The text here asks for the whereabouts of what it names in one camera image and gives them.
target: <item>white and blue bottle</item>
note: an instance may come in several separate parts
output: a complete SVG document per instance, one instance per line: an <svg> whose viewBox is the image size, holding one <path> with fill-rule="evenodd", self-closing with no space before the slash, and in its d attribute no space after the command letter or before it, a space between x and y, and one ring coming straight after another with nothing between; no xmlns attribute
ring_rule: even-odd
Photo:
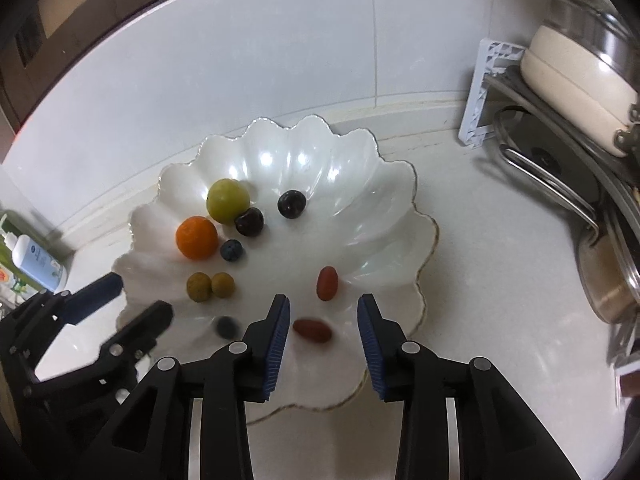
<svg viewBox="0 0 640 480"><path fill-rule="evenodd" d="M66 269L27 235L1 233L4 244L11 251L14 265L32 280L58 293L66 285Z"/></svg>

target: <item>blueberry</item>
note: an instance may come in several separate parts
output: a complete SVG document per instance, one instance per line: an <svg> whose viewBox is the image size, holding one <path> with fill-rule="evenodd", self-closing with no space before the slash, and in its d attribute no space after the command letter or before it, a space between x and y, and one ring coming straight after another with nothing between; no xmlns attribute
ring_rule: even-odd
<svg viewBox="0 0 640 480"><path fill-rule="evenodd" d="M285 191L278 199L278 211L284 218L294 219L305 210L306 197L297 189Z"/></svg>
<svg viewBox="0 0 640 480"><path fill-rule="evenodd" d="M236 217L234 223L241 235L253 238L262 232L264 216L262 216L262 211L257 207L250 207L240 216Z"/></svg>
<svg viewBox="0 0 640 480"><path fill-rule="evenodd" d="M220 256L227 262L234 262L244 253L244 248L238 240L227 240L220 246Z"/></svg>
<svg viewBox="0 0 640 480"><path fill-rule="evenodd" d="M240 332L238 322L230 316L220 316L216 320L216 332L222 339L236 339Z"/></svg>

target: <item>white countertop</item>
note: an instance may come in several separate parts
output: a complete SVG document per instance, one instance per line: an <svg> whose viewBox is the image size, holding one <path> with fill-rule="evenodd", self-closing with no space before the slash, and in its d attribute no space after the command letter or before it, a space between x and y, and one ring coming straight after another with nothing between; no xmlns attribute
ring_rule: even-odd
<svg viewBox="0 0 640 480"><path fill-rule="evenodd" d="M472 150L454 137L447 130L380 142L387 160L414 164L417 208L441 229L420 278L428 316L415 339L444 358L489 358L580 477L600 480L619 456L624 412L606 362L609 326L591 311L578 277L567 222L575 219L515 186L494 164L493 141ZM85 246L70 265L68 288L75 292L108 272L128 249L126 227ZM66 327L40 377L94 359L123 307L120 296ZM391 479L401 413L401 404L380 402L369 385L331 412L285 410L249 428L254 476Z"/></svg>

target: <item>white plate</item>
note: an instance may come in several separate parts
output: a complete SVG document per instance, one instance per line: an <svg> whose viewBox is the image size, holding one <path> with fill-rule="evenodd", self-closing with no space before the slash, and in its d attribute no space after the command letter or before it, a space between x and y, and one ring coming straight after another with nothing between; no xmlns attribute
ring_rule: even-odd
<svg viewBox="0 0 640 480"><path fill-rule="evenodd" d="M204 262L185 259L175 246L175 230L189 216L206 216L206 197L220 178L236 178L249 189L252 205L264 214L264 231L245 238L218 227L223 239L237 238L246 250L237 262L216 253ZM256 421L287 406L324 410L352 397L366 362L356 323L356 304L372 292L383 316L411 333L425 314L417 275L433 253L438 227L414 205L416 175L404 161L385 162L368 130L338 136L323 119L309 116L292 128L255 120L235 139L206 139L196 159L162 170L158 196L132 212L132 247L113 265L124 280L127 306L123 326L155 300L174 306L174 321L158 340L156 360L203 359L224 346L212 328L217 316L233 316L242 330L265 316L275 294L286 294L292 322L317 317L334 330L324 345L289 331L276 391L265 404L248 404ZM306 209L283 218L278 197L298 189ZM340 277L329 302L316 296L319 271L333 266ZM201 270L225 271L237 285L227 300L193 303L187 277Z"/></svg>

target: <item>tile grout line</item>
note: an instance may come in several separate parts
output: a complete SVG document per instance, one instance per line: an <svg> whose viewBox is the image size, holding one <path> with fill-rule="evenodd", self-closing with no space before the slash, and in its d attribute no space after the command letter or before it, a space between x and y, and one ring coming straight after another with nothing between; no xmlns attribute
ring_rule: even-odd
<svg viewBox="0 0 640 480"><path fill-rule="evenodd" d="M376 29L376 0L371 0L373 16L373 107L378 106L378 31Z"/></svg>

